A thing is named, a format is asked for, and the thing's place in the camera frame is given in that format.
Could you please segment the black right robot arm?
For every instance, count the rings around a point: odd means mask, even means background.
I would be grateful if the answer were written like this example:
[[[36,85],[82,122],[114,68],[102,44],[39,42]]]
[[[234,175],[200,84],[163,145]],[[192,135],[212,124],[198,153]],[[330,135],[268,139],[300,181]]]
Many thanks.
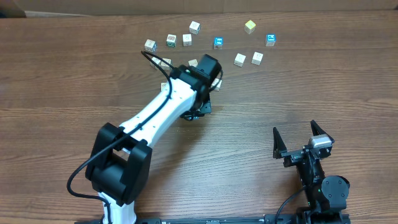
[[[277,213],[266,220],[273,223],[349,223],[346,199],[350,182],[340,175],[326,176],[321,160],[331,155],[335,140],[312,120],[313,136],[301,149],[288,151],[277,128],[273,128],[273,158],[283,159],[284,167],[295,166],[302,188],[287,198]],[[292,215],[281,215],[283,208],[300,193],[306,195],[308,205]]]

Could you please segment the red side L block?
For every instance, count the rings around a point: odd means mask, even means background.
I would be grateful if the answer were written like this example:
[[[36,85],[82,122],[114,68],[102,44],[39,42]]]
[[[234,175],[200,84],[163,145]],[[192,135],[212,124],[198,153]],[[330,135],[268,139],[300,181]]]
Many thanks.
[[[214,79],[213,83],[211,84],[211,89],[214,91],[220,91],[221,84],[222,84],[222,80],[216,78],[216,79]]]

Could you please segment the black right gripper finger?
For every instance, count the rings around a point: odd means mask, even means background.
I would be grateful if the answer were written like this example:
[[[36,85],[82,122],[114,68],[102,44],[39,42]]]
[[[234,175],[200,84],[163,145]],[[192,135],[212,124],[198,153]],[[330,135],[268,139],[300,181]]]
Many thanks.
[[[312,134],[313,134],[313,136],[319,136],[319,135],[322,135],[322,134],[326,134],[326,135],[329,137],[329,139],[331,140],[332,143],[335,142],[335,140],[334,140],[328,133],[326,133],[326,132],[317,124],[317,122],[316,122],[315,120],[311,120],[310,125],[311,125],[311,129],[312,129]]]
[[[287,152],[287,148],[282,140],[281,135],[276,127],[273,127],[273,138],[274,138],[274,147],[273,147],[273,158],[280,159],[282,158],[282,153]]]

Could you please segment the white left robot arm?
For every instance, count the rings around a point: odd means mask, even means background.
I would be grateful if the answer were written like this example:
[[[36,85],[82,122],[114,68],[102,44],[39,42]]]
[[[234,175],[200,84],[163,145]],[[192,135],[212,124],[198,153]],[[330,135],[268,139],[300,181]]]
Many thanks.
[[[192,121],[211,112],[212,83],[221,74],[205,54],[198,65],[174,67],[164,89],[137,115],[97,133],[85,177],[104,206],[98,223],[135,223],[134,201],[149,176],[152,148],[178,118]]]

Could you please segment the yellow letter K block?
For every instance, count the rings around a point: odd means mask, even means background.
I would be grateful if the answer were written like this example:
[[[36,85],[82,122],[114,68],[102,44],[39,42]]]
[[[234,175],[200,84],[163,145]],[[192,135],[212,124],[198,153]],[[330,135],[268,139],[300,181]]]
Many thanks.
[[[161,83],[160,84],[160,90],[162,91],[166,86],[167,86],[167,83]]]

